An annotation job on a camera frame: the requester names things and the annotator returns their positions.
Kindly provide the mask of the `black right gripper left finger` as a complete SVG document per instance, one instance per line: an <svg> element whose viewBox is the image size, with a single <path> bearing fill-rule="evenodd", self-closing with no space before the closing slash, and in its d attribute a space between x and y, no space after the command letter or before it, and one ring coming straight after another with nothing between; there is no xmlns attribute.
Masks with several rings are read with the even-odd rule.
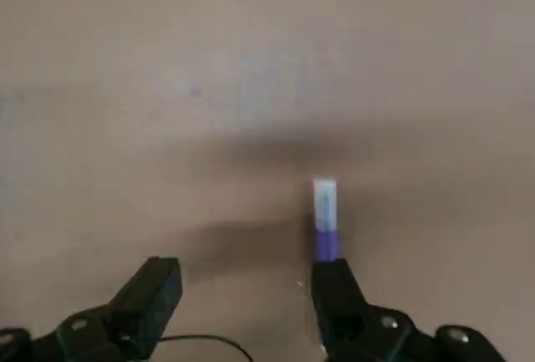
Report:
<svg viewBox="0 0 535 362"><path fill-rule="evenodd" d="M1 360L147 361L181 296L179 260L150 257L108 303L68 316L49 334L2 329Z"/></svg>

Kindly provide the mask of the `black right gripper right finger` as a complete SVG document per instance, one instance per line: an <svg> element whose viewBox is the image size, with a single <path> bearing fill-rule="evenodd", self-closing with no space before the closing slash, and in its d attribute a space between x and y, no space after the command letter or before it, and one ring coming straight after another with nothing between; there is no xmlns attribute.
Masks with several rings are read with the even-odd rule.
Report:
<svg viewBox="0 0 535 362"><path fill-rule="evenodd" d="M328 361L503 361L479 331L448 324L433 335L399 310L368 303L344 259L316 262L311 294Z"/></svg>

